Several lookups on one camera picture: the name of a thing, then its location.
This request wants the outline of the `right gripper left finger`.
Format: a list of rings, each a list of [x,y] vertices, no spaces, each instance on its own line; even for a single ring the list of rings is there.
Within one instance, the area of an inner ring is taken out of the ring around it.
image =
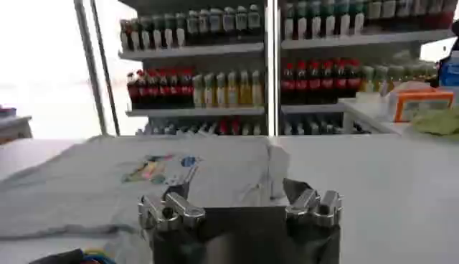
[[[198,227],[205,219],[204,208],[187,198],[189,182],[169,187],[161,196],[143,195],[138,202],[139,224],[144,230],[168,232],[181,227]]]

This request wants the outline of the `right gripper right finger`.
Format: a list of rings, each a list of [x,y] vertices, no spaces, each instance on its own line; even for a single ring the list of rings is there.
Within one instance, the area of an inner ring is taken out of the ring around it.
[[[285,178],[283,189],[289,205],[286,218],[299,223],[312,223],[319,227],[334,227],[341,221],[342,196],[334,190],[322,196],[309,184]]]

